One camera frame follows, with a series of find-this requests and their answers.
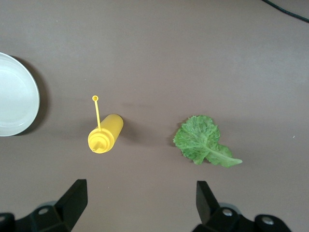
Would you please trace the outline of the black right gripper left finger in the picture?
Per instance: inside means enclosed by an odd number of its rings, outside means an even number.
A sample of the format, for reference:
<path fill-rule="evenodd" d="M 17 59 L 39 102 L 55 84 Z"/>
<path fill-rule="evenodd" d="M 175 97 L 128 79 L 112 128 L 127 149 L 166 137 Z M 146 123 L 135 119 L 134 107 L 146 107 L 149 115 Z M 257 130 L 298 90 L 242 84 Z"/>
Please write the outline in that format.
<path fill-rule="evenodd" d="M 16 220 L 12 213 L 0 214 L 2 232 L 70 232 L 87 206 L 87 181 L 76 180 L 54 205 L 43 205 Z"/>

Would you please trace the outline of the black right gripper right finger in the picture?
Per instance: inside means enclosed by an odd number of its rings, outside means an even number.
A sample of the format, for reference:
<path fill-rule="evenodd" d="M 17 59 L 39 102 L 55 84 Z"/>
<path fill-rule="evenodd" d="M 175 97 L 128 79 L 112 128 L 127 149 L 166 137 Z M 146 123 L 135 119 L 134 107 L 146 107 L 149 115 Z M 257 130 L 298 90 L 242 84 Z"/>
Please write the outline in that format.
<path fill-rule="evenodd" d="M 248 220 L 231 207 L 220 206 L 206 181 L 197 181 L 196 206 L 201 224 L 195 232 L 289 232 L 278 217 L 260 214 Z"/>

